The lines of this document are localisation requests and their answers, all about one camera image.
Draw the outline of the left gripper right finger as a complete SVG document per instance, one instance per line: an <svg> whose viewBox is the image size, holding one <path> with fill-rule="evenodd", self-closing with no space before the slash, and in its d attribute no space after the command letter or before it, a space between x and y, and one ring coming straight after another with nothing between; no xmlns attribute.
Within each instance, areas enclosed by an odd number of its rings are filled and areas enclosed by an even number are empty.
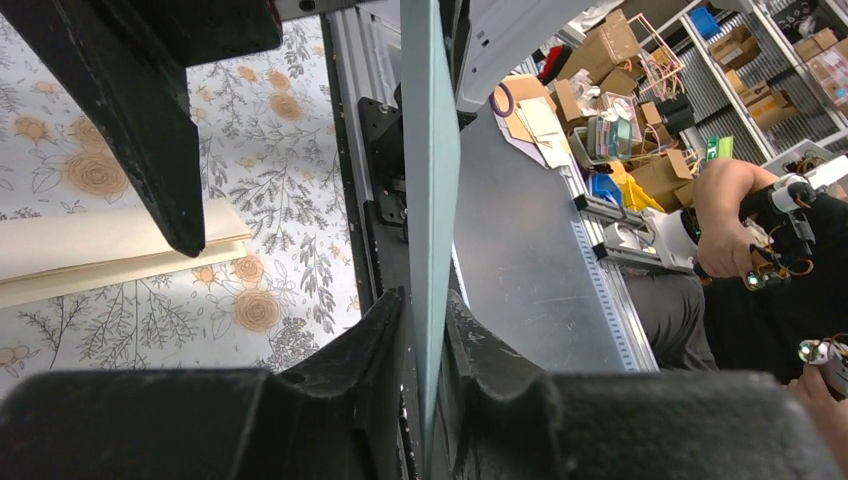
<svg viewBox="0 0 848 480"><path fill-rule="evenodd" d="M444 479L838 479L799 402L754 373L548 372L455 292L440 385Z"/></svg>

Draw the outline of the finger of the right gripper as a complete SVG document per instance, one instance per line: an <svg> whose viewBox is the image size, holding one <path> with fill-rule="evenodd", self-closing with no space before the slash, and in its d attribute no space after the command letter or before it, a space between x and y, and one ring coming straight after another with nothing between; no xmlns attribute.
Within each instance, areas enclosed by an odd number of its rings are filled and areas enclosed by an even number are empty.
<svg viewBox="0 0 848 480"><path fill-rule="evenodd" d="M5 1L2 16L93 122L167 243L205 248L190 67L276 48L270 1Z"/></svg>

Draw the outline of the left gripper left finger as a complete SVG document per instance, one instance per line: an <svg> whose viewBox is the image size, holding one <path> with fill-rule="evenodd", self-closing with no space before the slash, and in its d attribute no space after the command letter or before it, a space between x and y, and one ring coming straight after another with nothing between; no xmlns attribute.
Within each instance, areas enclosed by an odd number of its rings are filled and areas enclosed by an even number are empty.
<svg viewBox="0 0 848 480"><path fill-rule="evenodd" d="M5 479L396 479L405 293L282 373L49 372L1 405Z"/></svg>

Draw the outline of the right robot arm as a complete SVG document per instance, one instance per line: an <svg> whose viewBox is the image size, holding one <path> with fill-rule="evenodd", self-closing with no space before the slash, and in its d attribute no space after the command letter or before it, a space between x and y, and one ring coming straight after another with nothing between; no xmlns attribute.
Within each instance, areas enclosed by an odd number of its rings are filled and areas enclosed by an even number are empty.
<svg viewBox="0 0 848 480"><path fill-rule="evenodd" d="M5 1L7 20L105 138L166 242L206 245L190 67L279 47L288 20L344 1ZM421 72L444 55L456 107L585 8L582 1L405 1L402 50Z"/></svg>

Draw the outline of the operator forearm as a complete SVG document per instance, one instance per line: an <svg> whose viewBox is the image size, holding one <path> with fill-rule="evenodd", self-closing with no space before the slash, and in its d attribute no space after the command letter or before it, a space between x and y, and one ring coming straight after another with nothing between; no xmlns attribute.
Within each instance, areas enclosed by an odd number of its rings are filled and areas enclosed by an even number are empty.
<svg viewBox="0 0 848 480"><path fill-rule="evenodd" d="M745 277L754 269L754 237L740 220L742 201L772 186L777 177L748 162L716 158L694 182L694 207L701 229L697 263L713 278Z"/></svg>

